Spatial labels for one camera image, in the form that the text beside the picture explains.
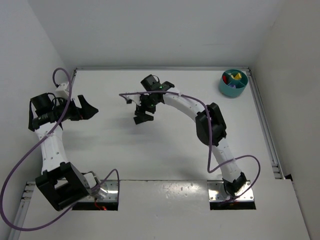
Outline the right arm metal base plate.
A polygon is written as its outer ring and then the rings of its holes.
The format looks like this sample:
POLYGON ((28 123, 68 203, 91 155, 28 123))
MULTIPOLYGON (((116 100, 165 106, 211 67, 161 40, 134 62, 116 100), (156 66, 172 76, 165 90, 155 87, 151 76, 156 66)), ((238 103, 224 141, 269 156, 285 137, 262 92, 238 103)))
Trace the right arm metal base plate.
MULTIPOLYGON (((255 200, 253 190, 251 188, 251 182, 246 181, 244 186, 235 193, 235 202, 253 202, 255 200)), ((221 203, 231 199, 224 187, 222 180, 213 180, 207 182, 208 196, 211 203, 221 203)))

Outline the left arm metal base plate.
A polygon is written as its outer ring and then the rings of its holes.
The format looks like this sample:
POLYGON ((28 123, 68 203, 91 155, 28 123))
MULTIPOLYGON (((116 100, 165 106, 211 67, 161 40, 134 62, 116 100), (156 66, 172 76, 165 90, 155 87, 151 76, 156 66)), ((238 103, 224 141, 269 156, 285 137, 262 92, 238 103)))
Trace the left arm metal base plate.
POLYGON ((107 180, 99 188, 92 191, 91 195, 86 196, 81 201, 93 203, 114 204, 118 202, 118 182, 116 180, 107 180))

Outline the yellow lego brick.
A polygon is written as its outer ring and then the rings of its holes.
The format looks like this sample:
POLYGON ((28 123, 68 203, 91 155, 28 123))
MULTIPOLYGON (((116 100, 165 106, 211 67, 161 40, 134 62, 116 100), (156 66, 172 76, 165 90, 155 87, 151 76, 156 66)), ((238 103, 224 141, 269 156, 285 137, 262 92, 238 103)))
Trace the yellow lego brick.
POLYGON ((234 80, 240 80, 242 78, 242 73, 238 72, 238 71, 233 71, 230 76, 234 79, 234 80))

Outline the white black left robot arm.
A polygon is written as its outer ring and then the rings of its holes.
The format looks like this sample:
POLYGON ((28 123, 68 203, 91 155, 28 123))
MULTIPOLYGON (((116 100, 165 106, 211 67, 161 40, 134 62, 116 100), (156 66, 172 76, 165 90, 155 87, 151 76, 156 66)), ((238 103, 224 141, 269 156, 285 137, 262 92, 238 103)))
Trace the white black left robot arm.
POLYGON ((78 95, 80 107, 62 97, 50 98, 43 93, 30 99, 29 130, 36 133, 42 153, 41 174, 35 179, 40 192, 56 211, 61 211, 89 196, 90 185, 71 162, 63 145, 63 126, 58 121, 89 120, 98 113, 83 95, 78 95))

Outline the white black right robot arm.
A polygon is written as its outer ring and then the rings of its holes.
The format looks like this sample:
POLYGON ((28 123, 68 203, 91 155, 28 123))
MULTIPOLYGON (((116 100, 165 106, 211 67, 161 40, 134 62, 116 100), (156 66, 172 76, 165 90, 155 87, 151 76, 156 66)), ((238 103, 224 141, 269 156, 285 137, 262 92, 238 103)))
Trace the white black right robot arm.
POLYGON ((247 178, 235 163, 235 158, 226 140, 227 126, 221 110, 216 103, 205 105, 194 97, 182 94, 173 83, 160 82, 148 75, 141 82, 147 93, 130 99, 136 103, 135 124, 153 121, 151 114, 156 112, 159 103, 171 106, 190 117, 195 122, 196 135, 201 143, 210 147, 222 173, 225 192, 235 197, 245 185, 247 178))

